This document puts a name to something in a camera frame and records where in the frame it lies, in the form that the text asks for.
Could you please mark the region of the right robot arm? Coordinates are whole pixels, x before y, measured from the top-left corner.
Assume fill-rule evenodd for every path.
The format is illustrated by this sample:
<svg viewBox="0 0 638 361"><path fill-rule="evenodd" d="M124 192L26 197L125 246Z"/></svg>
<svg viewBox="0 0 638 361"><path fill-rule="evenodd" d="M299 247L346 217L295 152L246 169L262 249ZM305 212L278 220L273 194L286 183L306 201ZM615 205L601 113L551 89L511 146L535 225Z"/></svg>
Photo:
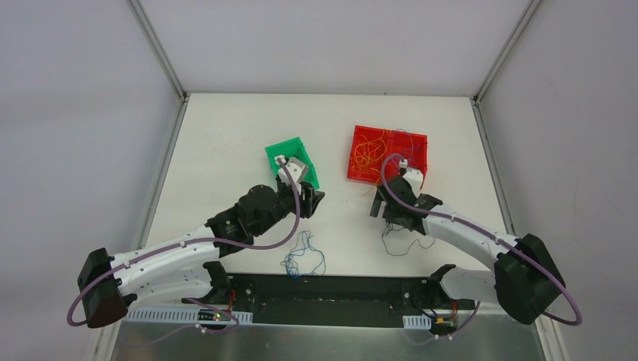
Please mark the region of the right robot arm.
<svg viewBox="0 0 638 361"><path fill-rule="evenodd" d="M485 266L484 271L440 267L427 288L428 301L437 308L446 308L455 299L471 299L499 305L519 323L531 324L566 289L540 238L501 235L476 224L434 196L415 195L401 176L378 185L370 214L444 241Z"/></svg>

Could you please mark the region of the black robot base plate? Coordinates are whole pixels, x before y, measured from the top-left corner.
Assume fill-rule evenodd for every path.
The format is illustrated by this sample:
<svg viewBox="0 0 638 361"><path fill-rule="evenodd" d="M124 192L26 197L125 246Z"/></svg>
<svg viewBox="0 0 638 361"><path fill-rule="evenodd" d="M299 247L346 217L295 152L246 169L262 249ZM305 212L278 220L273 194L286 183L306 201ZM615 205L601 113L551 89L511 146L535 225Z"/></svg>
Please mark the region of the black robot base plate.
<svg viewBox="0 0 638 361"><path fill-rule="evenodd" d="M405 316L442 316L454 301L427 278L229 274L200 299L231 304L253 323L397 329Z"/></svg>

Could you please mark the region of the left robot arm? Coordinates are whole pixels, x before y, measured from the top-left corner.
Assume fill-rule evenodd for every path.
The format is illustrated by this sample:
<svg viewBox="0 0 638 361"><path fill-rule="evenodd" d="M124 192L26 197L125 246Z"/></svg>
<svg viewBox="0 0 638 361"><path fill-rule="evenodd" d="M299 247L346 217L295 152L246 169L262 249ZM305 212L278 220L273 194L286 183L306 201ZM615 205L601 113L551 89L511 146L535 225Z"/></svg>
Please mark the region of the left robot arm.
<svg viewBox="0 0 638 361"><path fill-rule="evenodd" d="M241 250L271 250L286 244L302 219L312 217L324 192L310 183L277 189L252 187L231 208L186 235L153 247L87 256L77 277L78 296L66 315L70 326L111 325L129 311L156 303L224 302L229 280L220 264Z"/></svg>

